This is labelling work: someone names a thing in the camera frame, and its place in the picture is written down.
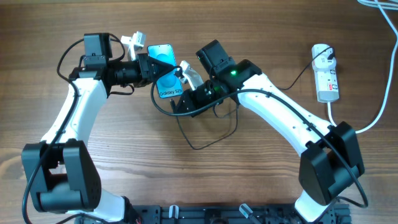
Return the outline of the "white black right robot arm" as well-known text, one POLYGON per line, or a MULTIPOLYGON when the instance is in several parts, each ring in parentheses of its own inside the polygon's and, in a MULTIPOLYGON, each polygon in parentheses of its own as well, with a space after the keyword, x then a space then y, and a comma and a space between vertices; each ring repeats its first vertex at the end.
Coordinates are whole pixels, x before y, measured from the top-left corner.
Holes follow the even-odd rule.
POLYGON ((174 113, 196 116, 231 98, 269 123, 300 157, 298 179, 303 192, 294 209, 307 223, 320 221, 351 185, 363 198, 361 206, 368 206, 358 181, 364 162, 355 130, 348 123, 335 126, 311 114, 274 86, 254 63, 247 59, 236 63, 217 40, 200 49, 197 57, 209 79, 193 83, 197 72, 182 62, 173 74, 192 87, 184 91, 174 113))

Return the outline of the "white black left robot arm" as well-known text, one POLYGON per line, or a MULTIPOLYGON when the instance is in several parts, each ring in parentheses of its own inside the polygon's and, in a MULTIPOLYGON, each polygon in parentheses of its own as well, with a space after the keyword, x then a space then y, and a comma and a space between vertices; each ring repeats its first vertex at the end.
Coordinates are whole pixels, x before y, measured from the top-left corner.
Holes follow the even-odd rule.
POLYGON ((142 32, 120 38, 85 34, 82 42, 85 53, 67 77, 68 95, 55 122, 39 142, 22 150, 27 179, 22 216, 28 219, 27 204, 32 202, 38 212, 67 213, 99 223, 142 223, 128 198, 102 188, 87 144, 113 86, 144 87, 173 66, 140 53, 142 32))

